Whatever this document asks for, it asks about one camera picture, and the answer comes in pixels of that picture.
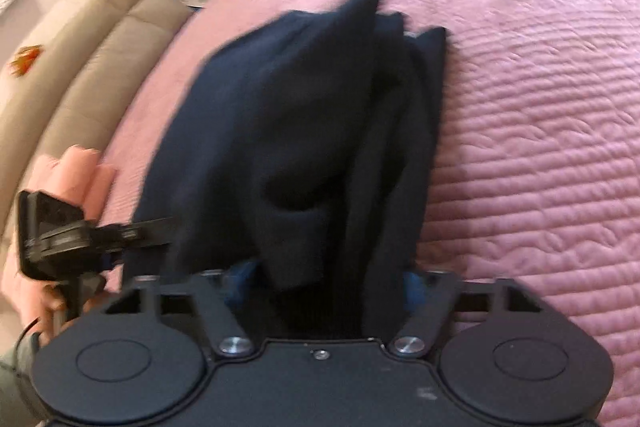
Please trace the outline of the left hand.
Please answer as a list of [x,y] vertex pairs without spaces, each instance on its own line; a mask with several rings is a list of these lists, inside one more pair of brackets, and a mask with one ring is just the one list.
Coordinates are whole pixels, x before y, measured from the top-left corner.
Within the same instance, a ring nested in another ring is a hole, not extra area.
[[67,317],[67,306],[61,291],[48,283],[40,283],[32,299],[28,321],[34,320],[35,330],[39,333],[42,345],[76,322],[76,319]]

